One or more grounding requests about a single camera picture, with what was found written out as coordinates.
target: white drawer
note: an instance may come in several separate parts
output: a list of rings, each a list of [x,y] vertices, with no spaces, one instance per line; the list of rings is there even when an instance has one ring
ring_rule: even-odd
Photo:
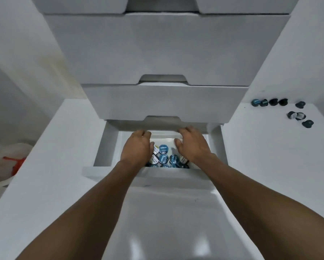
[[[247,87],[204,87],[182,83],[82,85],[99,118],[142,121],[173,116],[184,122],[227,123]]]
[[[94,166],[84,167],[83,175],[95,181],[103,179],[120,160],[127,139],[133,131],[138,129],[151,131],[151,141],[155,142],[155,145],[166,144],[169,147],[168,156],[172,154],[179,156],[174,139],[182,139],[182,136],[176,131],[189,125],[198,128],[203,133],[212,153],[215,153],[226,163],[227,157],[220,124],[185,123],[171,117],[148,117],[144,121],[107,120]],[[192,163],[188,163],[188,165],[189,169],[144,167],[134,179],[132,186],[214,189],[209,178],[199,167]]]
[[[125,11],[199,11],[214,14],[288,14],[298,0],[33,0],[46,14],[104,14]]]
[[[249,86],[287,15],[132,13],[45,16],[82,84],[137,84],[184,75],[190,85]]]

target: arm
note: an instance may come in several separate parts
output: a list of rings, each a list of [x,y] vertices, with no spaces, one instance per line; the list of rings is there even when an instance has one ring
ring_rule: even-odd
[[[265,259],[324,259],[323,217],[223,164],[198,130],[180,133],[179,153],[208,175]]]
[[[151,158],[150,136],[151,132],[134,132],[115,168],[37,236],[17,260],[101,259],[126,192]]]

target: countertop surface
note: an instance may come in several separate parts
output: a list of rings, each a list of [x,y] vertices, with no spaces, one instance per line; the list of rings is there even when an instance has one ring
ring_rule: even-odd
[[[289,120],[289,111],[302,111],[315,124],[307,129]],[[88,100],[64,101],[0,200],[0,259],[15,259],[95,184],[81,171],[94,163],[104,124]],[[230,166],[324,217],[324,117],[314,105],[240,104],[222,133]],[[262,259],[219,201],[252,258]]]

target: forearm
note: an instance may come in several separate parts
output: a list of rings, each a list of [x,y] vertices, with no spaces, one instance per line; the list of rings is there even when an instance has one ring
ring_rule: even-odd
[[[124,161],[46,228],[17,258],[101,259],[139,168]]]
[[[203,158],[199,167],[266,259],[324,259],[324,218],[320,215],[214,155]]]

